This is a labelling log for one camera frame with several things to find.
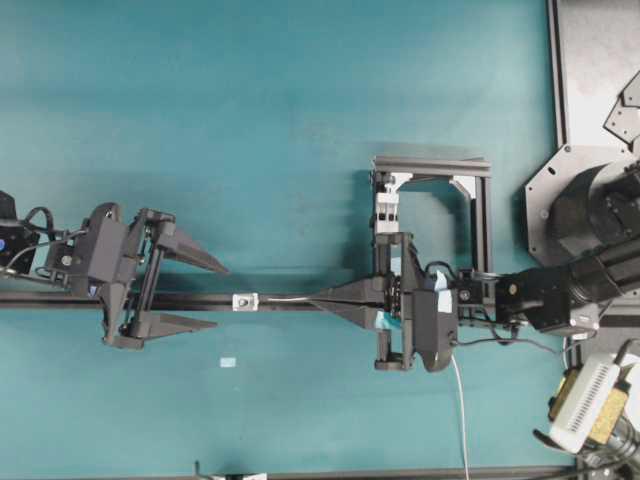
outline small white object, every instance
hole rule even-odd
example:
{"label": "small white object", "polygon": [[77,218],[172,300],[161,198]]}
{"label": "small white object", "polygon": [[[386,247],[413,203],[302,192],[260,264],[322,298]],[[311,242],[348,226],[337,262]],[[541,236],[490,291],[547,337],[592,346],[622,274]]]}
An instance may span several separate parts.
{"label": "small white object", "polygon": [[436,284],[433,289],[438,292],[438,312],[453,312],[453,295],[447,289],[447,277],[440,271],[436,271]]}
{"label": "small white object", "polygon": [[257,312],[260,298],[257,293],[234,293],[231,308],[234,312]]}
{"label": "small white object", "polygon": [[400,230],[398,223],[398,204],[400,187],[411,180],[412,173],[390,174],[391,181],[384,184],[385,191],[376,193],[376,221],[375,233],[397,233]]}
{"label": "small white object", "polygon": [[591,355],[569,392],[549,436],[565,450],[578,453],[613,388],[620,367],[606,353]]}
{"label": "small white object", "polygon": [[456,187],[469,200],[476,198],[476,177],[469,175],[454,175],[449,183]]}
{"label": "small white object", "polygon": [[220,357],[220,368],[235,368],[236,357]]}
{"label": "small white object", "polygon": [[587,340],[588,338],[589,338],[589,332],[574,333],[573,335],[571,335],[571,340],[573,341],[582,341],[582,340]]}

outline teal tabletop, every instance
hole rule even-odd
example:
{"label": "teal tabletop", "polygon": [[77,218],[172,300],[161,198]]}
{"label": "teal tabletop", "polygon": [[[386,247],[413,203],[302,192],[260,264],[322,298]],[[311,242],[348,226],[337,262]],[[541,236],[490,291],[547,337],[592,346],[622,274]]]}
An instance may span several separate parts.
{"label": "teal tabletop", "polygon": [[[555,145],[545,3],[5,0],[0,188],[69,228],[104,201],[175,213],[233,272],[166,264],[163,289],[304,293],[369,272],[375,154],[463,149],[492,164],[495,269],[526,268],[521,187]],[[465,200],[417,190],[421,261],[468,266]],[[97,311],[0,311],[0,478],[462,465],[452,369],[377,372],[375,335],[328,314],[193,315],[220,326],[126,352]],[[456,357],[472,466],[570,461],[531,434],[559,357]]]}

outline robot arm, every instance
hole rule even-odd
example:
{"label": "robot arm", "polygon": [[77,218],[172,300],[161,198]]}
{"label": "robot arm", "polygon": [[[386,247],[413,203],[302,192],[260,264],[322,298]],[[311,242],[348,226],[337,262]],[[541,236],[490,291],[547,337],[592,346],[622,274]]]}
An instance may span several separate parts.
{"label": "robot arm", "polygon": [[[55,230],[53,216],[43,207],[34,210],[45,213],[46,227],[33,225],[31,213],[18,220],[15,202],[4,192],[0,192],[0,207],[2,273],[99,300],[104,310],[105,344],[141,349],[146,340],[216,326],[151,312],[163,259],[227,273],[217,259],[176,227],[174,215],[143,208],[126,225],[121,221],[120,207],[105,203],[94,209],[80,229],[69,232]],[[38,244],[41,233],[48,236],[49,242]],[[29,275],[35,250],[45,246],[49,251],[44,265],[35,269],[38,276]],[[137,270],[145,263],[139,293],[134,296]]]}

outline gray metal plate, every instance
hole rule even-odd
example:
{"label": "gray metal plate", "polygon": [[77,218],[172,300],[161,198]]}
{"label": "gray metal plate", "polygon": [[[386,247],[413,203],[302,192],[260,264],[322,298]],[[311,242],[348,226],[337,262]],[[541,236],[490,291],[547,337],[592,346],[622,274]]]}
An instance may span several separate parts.
{"label": "gray metal plate", "polygon": [[571,259],[547,234],[551,204],[577,173],[620,160],[632,161],[626,148],[565,145],[525,185],[529,253],[542,265]]}
{"label": "gray metal plate", "polygon": [[565,141],[622,145],[602,125],[640,69],[640,2],[559,0],[559,5],[569,130]]}

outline white label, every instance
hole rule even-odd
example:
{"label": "white label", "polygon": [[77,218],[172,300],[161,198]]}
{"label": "white label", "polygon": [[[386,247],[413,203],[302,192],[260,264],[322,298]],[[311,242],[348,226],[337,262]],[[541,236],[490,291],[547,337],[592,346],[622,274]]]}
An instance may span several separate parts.
{"label": "white label", "polygon": [[451,290],[441,290],[438,292],[438,311],[440,313],[453,312],[453,296]]}
{"label": "white label", "polygon": [[236,357],[220,357],[220,368],[234,368]]}

